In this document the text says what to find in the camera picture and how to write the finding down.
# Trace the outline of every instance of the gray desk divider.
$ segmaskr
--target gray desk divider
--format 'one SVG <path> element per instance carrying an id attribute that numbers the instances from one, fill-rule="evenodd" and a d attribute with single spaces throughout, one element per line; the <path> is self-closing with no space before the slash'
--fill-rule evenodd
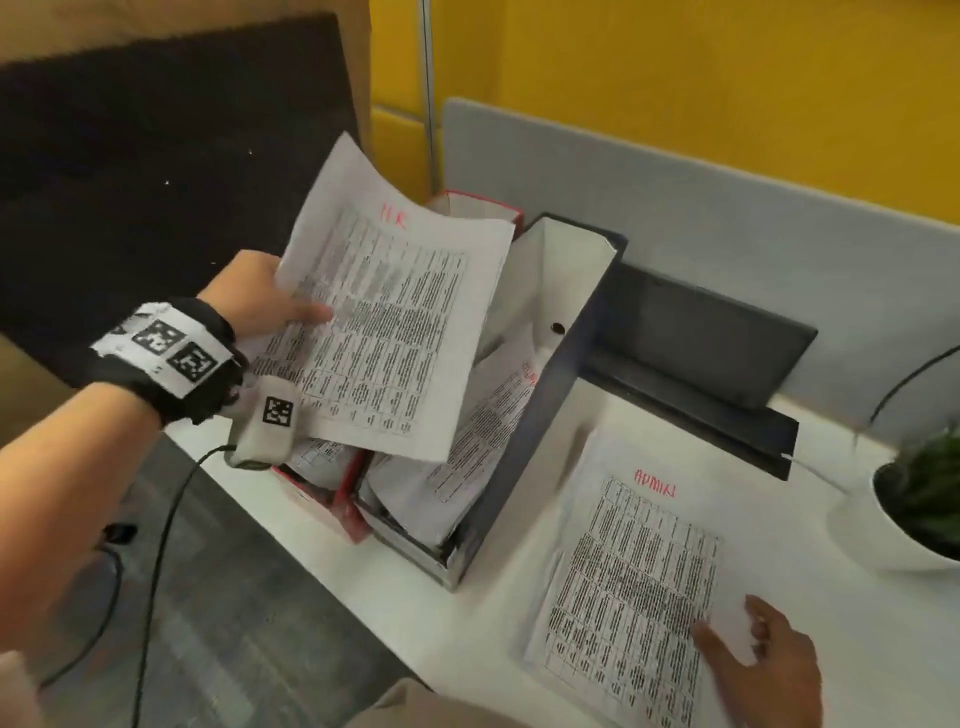
<path id="1" fill-rule="evenodd" d="M 819 330 L 788 397 L 863 425 L 883 394 L 960 341 L 960 229 L 461 99 L 444 105 L 444 183 L 622 232 L 624 261 Z M 890 443 L 954 418 L 960 357 L 876 423 Z"/>

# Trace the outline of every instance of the left hand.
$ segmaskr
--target left hand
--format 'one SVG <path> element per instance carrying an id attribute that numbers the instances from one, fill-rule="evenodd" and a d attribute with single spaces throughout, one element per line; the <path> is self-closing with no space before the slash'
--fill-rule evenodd
<path id="1" fill-rule="evenodd" d="M 233 327 L 237 339 L 271 333 L 291 321 L 325 324 L 333 309 L 300 301 L 276 287 L 280 259 L 259 251 L 240 251 L 197 296 Z"/>

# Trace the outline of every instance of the qr-like marker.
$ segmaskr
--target qr-like marker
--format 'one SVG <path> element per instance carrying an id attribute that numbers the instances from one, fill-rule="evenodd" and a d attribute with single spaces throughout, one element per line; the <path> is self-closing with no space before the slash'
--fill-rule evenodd
<path id="1" fill-rule="evenodd" d="M 182 341 L 185 335 L 178 328 L 173 328 L 165 321 L 157 319 L 136 334 L 132 341 L 148 352 L 160 355 L 177 342 Z"/>
<path id="2" fill-rule="evenodd" d="M 217 366 L 217 360 L 192 341 L 167 359 L 167 363 L 194 384 Z"/>
<path id="3" fill-rule="evenodd" d="M 293 418 L 294 404 L 291 401 L 267 397 L 267 403 L 263 407 L 263 421 L 267 425 L 289 427 Z"/>

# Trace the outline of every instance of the sheet of paper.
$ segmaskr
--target sheet of paper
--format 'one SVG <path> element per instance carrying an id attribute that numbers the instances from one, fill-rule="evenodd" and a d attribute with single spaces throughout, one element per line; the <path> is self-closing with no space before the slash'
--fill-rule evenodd
<path id="1" fill-rule="evenodd" d="M 374 464 L 373 492 L 411 536 L 441 545 L 483 492 L 537 384 L 533 327 L 525 326 L 474 367 L 447 462 L 401 457 Z"/>
<path id="2" fill-rule="evenodd" d="M 590 435 L 559 564 L 523 659 L 612 722 L 693 728 L 724 543 L 684 516 L 684 486 L 652 458 Z"/>
<path id="3" fill-rule="evenodd" d="M 294 446 L 286 464 L 308 483 L 335 491 L 343 483 L 357 451 L 329 440 L 304 440 Z"/>
<path id="4" fill-rule="evenodd" d="M 310 437 L 443 462 L 513 232 L 411 203 L 344 134 L 276 274 L 336 318 L 249 344 L 252 370 L 297 383 Z"/>

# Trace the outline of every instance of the desk surface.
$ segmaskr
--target desk surface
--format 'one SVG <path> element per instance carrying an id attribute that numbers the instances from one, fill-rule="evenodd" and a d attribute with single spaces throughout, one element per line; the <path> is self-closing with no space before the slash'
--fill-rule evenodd
<path id="1" fill-rule="evenodd" d="M 889 451 L 788 400 L 800 421 L 796 456 L 853 487 Z M 534 728 L 595 726 L 542 687 L 508 650 L 553 545 L 557 494 L 591 428 L 607 427 L 674 464 L 695 487 L 747 509 L 749 531 L 724 533 L 744 588 L 780 607 L 816 644 L 826 725 L 947 726 L 960 715 L 960 575 L 867 572 L 833 545 L 825 516 L 841 496 L 795 467 L 783 483 L 683 430 L 580 380 L 547 431 L 467 578 L 455 594 L 373 538 L 351 546 L 276 486 L 271 473 L 204 469 L 384 644 L 442 694 Z M 192 457 L 222 445 L 228 421 L 171 425 Z"/>

